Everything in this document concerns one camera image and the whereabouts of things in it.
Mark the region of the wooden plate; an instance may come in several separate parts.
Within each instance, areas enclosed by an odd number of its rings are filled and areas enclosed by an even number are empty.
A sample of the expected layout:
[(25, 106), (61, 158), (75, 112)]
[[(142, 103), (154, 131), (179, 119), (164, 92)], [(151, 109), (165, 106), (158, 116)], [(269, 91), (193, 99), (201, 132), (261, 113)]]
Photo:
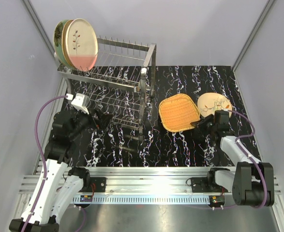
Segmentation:
[(158, 112), (163, 127), (173, 133), (194, 129), (200, 120), (198, 107), (182, 93), (161, 101)]

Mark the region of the cream and pink plate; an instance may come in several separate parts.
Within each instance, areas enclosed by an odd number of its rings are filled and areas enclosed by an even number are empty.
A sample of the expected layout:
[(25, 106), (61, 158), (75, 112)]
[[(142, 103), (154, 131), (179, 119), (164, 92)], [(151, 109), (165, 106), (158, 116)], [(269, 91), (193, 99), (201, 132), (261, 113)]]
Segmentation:
[(93, 68), (98, 57), (98, 41), (87, 20), (77, 18), (69, 24), (65, 46), (68, 58), (76, 69), (87, 72)]

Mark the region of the mint green flower plate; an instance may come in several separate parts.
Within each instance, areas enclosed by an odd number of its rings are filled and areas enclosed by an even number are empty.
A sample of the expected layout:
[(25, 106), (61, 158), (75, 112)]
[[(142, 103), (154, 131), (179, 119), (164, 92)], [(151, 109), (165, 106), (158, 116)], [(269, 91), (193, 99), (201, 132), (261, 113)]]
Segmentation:
[(67, 21), (68, 20), (62, 20), (55, 27), (54, 34), (53, 34), (53, 44), (54, 44), (54, 49), (55, 49), (55, 52), (57, 54), (59, 61), (65, 66), (69, 67), (69, 64), (66, 61), (63, 51), (62, 51), (62, 33), (63, 33), (64, 25), (65, 23), (67, 23)]

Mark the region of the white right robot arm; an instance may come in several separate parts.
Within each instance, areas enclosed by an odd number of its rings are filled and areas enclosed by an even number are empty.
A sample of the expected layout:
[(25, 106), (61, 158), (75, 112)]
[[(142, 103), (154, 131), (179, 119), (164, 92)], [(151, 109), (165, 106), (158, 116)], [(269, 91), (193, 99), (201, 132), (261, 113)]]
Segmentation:
[(217, 110), (191, 125), (199, 136), (210, 135), (219, 149), (229, 156), (236, 170), (210, 168), (205, 177), (191, 177), (186, 184), (192, 192), (230, 192), (236, 205), (254, 208), (273, 206), (273, 166), (253, 156), (241, 142), (242, 136), (235, 136), (229, 126), (230, 113), (230, 110)]

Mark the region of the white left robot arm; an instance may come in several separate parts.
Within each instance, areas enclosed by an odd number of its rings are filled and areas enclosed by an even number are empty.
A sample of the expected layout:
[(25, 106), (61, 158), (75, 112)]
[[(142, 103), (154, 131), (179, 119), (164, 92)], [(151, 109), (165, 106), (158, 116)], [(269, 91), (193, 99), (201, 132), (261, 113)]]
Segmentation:
[(43, 169), (32, 198), (19, 219), (9, 225), (12, 232), (57, 232), (61, 218), (78, 192), (90, 192), (82, 202), (90, 203), (95, 192), (103, 192), (106, 178), (91, 177), (88, 169), (72, 167), (62, 187), (61, 178), (69, 166), (75, 140), (86, 130), (105, 130), (112, 114), (96, 111), (96, 117), (83, 112), (60, 111), (54, 115), (52, 130), (45, 149), (41, 149)]

